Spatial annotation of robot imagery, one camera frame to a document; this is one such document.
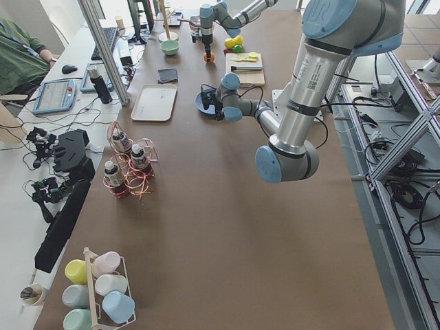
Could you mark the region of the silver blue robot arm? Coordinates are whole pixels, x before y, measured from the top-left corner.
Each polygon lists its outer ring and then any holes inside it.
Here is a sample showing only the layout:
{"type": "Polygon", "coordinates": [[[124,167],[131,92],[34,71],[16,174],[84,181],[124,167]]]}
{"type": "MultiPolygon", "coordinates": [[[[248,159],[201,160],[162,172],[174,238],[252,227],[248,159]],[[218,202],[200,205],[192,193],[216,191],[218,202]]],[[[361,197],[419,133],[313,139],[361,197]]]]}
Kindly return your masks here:
{"type": "Polygon", "coordinates": [[[219,120],[252,116],[269,134],[258,148],[255,164],[269,183],[303,180],[318,169],[316,148],[307,134],[317,116],[339,63],[349,56],[370,56],[398,48],[405,19],[403,1],[311,1],[302,16],[302,38],[291,81],[274,111],[258,100],[244,100],[240,80],[228,73],[211,93],[203,91],[204,108],[215,107],[219,120]]]}
{"type": "Polygon", "coordinates": [[[248,23],[255,20],[264,10],[277,4],[277,0],[253,1],[235,16],[230,16],[228,6],[224,1],[218,1],[215,5],[203,4],[199,9],[201,42],[204,45],[204,58],[207,63],[214,61],[211,52],[213,42],[213,23],[217,22],[232,38],[238,36],[248,23]]]}

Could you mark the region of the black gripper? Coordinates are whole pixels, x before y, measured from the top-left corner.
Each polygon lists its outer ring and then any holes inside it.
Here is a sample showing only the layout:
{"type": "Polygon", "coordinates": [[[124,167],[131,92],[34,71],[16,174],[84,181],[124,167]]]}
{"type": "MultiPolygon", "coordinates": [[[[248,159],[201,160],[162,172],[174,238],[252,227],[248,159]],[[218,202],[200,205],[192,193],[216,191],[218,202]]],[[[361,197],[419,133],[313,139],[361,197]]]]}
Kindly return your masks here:
{"type": "Polygon", "coordinates": [[[223,105],[217,100],[213,91],[202,91],[200,93],[200,111],[206,115],[212,115],[216,120],[223,119],[223,105]]]}
{"type": "Polygon", "coordinates": [[[206,59],[211,59],[210,44],[213,42],[213,29],[191,30],[190,35],[193,43],[201,41],[205,45],[205,57],[206,59]]]}

